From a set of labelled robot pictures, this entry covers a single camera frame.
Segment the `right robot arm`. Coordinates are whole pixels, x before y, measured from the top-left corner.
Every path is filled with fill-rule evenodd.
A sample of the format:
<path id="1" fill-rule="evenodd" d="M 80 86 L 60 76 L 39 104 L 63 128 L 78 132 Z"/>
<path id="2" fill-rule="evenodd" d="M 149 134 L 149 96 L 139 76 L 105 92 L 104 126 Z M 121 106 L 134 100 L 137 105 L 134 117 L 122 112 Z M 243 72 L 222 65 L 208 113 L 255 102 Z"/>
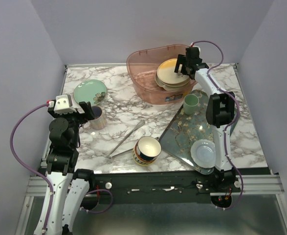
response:
<path id="1" fill-rule="evenodd" d="M 224 90 L 210 75 L 210 68 L 200 58 L 198 47 L 188 47 L 184 55 L 178 55 L 174 72 L 196 80 L 209 97 L 206 120 L 212 126 L 216 156 L 210 182 L 214 190 L 222 192 L 236 180 L 235 168 L 230 160 L 229 130 L 235 118 L 234 93 Z"/>

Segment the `yellow cream ceramic plate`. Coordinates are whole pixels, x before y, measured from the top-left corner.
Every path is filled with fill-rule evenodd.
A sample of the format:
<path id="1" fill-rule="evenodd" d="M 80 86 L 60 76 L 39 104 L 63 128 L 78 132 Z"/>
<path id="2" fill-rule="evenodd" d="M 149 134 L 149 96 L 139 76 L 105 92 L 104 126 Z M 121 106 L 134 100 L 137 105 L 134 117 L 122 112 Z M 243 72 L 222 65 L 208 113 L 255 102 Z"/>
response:
<path id="1" fill-rule="evenodd" d="M 169 75 L 175 73 L 175 65 L 176 65 L 176 61 L 177 59 L 170 59 L 167 60 L 165 62 L 163 62 L 157 69 L 157 75 L 158 78 L 160 78 L 164 83 L 180 83 L 181 81 L 183 81 L 184 79 L 181 80 L 176 80 L 176 81 L 171 81 L 169 79 Z"/>

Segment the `pink cream ceramic plate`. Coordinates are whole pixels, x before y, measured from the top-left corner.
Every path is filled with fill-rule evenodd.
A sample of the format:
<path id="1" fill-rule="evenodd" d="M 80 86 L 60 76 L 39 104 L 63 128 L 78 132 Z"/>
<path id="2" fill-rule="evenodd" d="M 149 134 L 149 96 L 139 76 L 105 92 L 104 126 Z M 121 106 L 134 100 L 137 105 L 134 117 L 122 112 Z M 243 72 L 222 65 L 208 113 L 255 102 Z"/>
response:
<path id="1" fill-rule="evenodd" d="M 182 87 L 182 86 L 186 85 L 189 81 L 190 81 L 190 78 L 188 78 L 185 81 L 180 82 L 180 83 L 176 83 L 176 84 L 165 83 L 165 85 L 169 86 L 169 87 L 172 87 L 172 88 L 178 88 L 178 87 Z"/>

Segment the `colourful striped bowl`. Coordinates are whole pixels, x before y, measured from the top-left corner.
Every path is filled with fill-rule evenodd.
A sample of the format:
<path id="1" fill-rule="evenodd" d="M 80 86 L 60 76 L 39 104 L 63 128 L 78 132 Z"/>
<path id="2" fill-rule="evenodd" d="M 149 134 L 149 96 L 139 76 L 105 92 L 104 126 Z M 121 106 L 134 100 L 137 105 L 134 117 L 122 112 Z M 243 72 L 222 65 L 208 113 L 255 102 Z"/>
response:
<path id="1" fill-rule="evenodd" d="M 132 149 L 132 157 L 137 164 L 148 166 L 158 158 L 161 151 L 158 139 L 141 137 Z"/>

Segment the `cream divided plate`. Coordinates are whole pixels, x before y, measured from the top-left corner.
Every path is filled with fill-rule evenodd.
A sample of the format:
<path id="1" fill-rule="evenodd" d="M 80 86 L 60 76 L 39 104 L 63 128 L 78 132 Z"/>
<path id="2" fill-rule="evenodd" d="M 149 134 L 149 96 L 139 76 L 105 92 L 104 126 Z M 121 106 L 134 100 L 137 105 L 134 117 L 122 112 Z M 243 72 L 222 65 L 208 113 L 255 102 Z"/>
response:
<path id="1" fill-rule="evenodd" d="M 169 75 L 169 79 L 171 81 L 176 81 L 176 80 L 181 80 L 181 79 L 184 79 L 183 81 L 185 81 L 186 79 L 188 79 L 189 77 L 186 76 L 186 75 L 183 75 L 183 74 L 177 74 L 177 73 L 173 73 L 173 74 L 170 74 Z M 178 88 L 172 88 L 172 87 L 169 87 L 169 86 L 166 86 L 165 83 L 160 79 L 158 78 L 158 75 L 156 74 L 155 75 L 155 82 L 156 84 L 159 86 L 159 87 L 162 87 L 163 89 L 165 89 L 166 91 L 173 91 L 173 90 L 177 90 L 177 89 L 180 89 L 182 87 L 178 87 Z"/>

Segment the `green plate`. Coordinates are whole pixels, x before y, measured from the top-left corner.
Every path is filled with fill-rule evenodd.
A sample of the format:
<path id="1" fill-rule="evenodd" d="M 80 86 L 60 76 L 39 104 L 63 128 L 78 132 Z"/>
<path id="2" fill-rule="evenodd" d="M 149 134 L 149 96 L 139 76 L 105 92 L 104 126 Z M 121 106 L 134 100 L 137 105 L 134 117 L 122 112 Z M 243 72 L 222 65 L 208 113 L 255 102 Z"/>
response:
<path id="1" fill-rule="evenodd" d="M 90 102 L 91 105 L 100 104 L 107 95 L 106 85 L 96 79 L 86 80 L 80 83 L 73 92 L 74 100 L 79 102 Z"/>

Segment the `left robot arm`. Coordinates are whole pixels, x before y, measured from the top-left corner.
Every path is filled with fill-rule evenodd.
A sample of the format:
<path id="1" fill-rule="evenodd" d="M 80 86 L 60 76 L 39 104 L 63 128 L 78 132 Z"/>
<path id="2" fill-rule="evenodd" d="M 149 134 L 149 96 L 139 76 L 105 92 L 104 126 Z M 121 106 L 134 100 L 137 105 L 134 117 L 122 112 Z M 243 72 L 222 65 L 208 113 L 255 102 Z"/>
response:
<path id="1" fill-rule="evenodd" d="M 47 189 L 35 235 L 70 235 L 86 193 L 95 189 L 92 170 L 76 169 L 80 146 L 79 129 L 95 119 L 89 102 L 79 102 L 79 113 L 66 100 L 54 100 L 48 108 L 50 152 L 46 159 Z"/>

